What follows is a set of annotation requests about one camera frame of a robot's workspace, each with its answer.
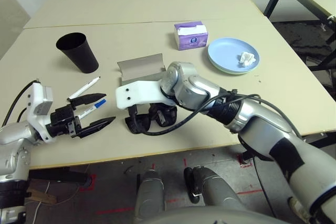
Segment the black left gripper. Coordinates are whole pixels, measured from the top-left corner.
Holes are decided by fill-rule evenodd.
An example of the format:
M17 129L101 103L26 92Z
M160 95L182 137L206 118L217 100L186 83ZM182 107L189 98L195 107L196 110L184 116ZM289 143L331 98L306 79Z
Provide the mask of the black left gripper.
M90 123L87 127L82 128L79 118L75 116L72 107L77 107L80 105L87 105L94 103L102 98L106 94L104 93L93 93L86 94L76 98L68 98L70 104L56 109L50 114L49 123L49 135L51 137L56 137L63 134L69 134L72 138L79 137L84 138L91 134L97 133L109 124L111 124L116 117L103 118Z

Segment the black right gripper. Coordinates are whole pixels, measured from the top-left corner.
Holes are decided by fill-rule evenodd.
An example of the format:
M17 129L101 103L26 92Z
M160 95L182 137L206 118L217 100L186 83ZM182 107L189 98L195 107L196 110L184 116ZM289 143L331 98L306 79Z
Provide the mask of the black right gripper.
M172 126L176 123L177 107L164 103L151 103L149 119L150 121L155 121L160 127Z

